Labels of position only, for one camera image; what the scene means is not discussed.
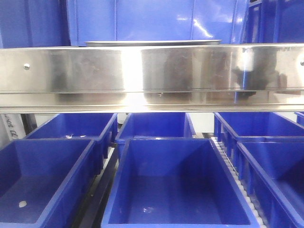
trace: metal bolt head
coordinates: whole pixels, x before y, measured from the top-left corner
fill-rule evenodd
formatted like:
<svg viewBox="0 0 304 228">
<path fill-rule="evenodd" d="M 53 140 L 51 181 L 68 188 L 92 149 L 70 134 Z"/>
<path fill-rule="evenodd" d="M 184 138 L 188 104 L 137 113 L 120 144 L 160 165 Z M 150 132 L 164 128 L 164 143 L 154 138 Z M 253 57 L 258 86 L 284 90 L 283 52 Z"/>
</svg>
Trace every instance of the metal bolt head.
<svg viewBox="0 0 304 228">
<path fill-rule="evenodd" d="M 30 68 L 30 65 L 28 63 L 26 63 L 26 64 L 23 65 L 23 69 L 29 70 L 29 68 Z"/>
</svg>

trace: blue plastic bin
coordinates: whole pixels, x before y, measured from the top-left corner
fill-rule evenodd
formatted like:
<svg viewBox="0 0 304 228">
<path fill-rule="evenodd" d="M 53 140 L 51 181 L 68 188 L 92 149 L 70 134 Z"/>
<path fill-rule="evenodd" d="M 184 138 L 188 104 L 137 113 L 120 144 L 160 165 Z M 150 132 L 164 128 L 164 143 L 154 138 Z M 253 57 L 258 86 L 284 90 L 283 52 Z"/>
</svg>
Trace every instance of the blue plastic bin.
<svg viewBox="0 0 304 228">
<path fill-rule="evenodd" d="M 98 40 L 241 43 L 249 0 L 68 0 L 72 45 Z"/>
<path fill-rule="evenodd" d="M 69 46 L 66 0 L 1 0 L 0 48 Z"/>
<path fill-rule="evenodd" d="M 295 113 L 297 115 L 296 117 L 296 122 L 302 126 L 304 126 L 304 113 L 301 112 L 296 112 Z"/>
<path fill-rule="evenodd" d="M 102 228 L 259 228 L 208 139 L 130 140 Z"/>
<path fill-rule="evenodd" d="M 26 139 L 90 139 L 97 143 L 94 151 L 100 155 L 96 173 L 103 167 L 103 157 L 108 156 L 108 146 L 117 135 L 117 114 L 85 113 L 58 114 L 29 135 Z"/>
<path fill-rule="evenodd" d="M 304 142 L 238 142 L 239 178 L 270 228 L 304 227 Z"/>
<path fill-rule="evenodd" d="M 188 113 L 133 113 L 129 114 L 115 142 L 119 158 L 126 140 L 133 138 L 186 137 L 196 135 Z"/>
<path fill-rule="evenodd" d="M 214 113 L 214 134 L 227 147 L 227 155 L 238 169 L 237 141 L 304 141 L 304 127 L 278 113 Z"/>
<path fill-rule="evenodd" d="M 256 0 L 249 5 L 246 43 L 304 42 L 302 0 Z"/>
<path fill-rule="evenodd" d="M 94 144 L 15 140 L 2 149 L 0 227 L 70 227 L 95 174 Z"/>
</svg>

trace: blue storage crate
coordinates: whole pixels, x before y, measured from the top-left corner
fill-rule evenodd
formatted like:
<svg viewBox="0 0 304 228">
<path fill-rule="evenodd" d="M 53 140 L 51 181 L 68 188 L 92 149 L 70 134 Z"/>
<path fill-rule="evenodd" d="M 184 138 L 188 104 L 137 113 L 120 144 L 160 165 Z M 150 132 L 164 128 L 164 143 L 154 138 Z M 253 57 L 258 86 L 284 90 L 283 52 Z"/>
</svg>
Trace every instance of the blue storage crate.
<svg viewBox="0 0 304 228">
<path fill-rule="evenodd" d="M 102 228 L 259 228 L 208 139 L 130 140 Z"/>
<path fill-rule="evenodd" d="M 117 135 L 117 114 L 86 113 L 57 114 L 30 134 L 26 139 L 91 139 L 97 144 L 94 151 L 100 155 L 96 173 L 103 167 L 103 157 L 108 156 L 108 146 L 114 143 Z"/>
<path fill-rule="evenodd" d="M 186 137 L 192 138 L 195 130 L 188 113 L 133 113 L 129 114 L 115 142 L 119 158 L 126 140 L 133 138 Z"/>
<path fill-rule="evenodd" d="M 227 155 L 238 169 L 237 141 L 288 142 L 304 141 L 304 127 L 278 113 L 214 113 L 215 135 L 226 142 Z"/>
<path fill-rule="evenodd" d="M 72 45 L 101 40 L 241 43 L 249 0 L 67 0 Z"/>
<path fill-rule="evenodd" d="M 304 142 L 238 142 L 239 178 L 270 228 L 304 227 Z"/>
<path fill-rule="evenodd" d="M 66 0 L 1 0 L 0 48 L 69 46 Z"/>
<path fill-rule="evenodd" d="M 15 140 L 0 151 L 0 227 L 67 228 L 94 177 L 91 140 Z"/>
<path fill-rule="evenodd" d="M 296 122 L 302 126 L 304 126 L 304 113 L 296 112 Z"/>
<path fill-rule="evenodd" d="M 256 0 L 249 5 L 246 43 L 304 42 L 302 0 Z"/>
</svg>

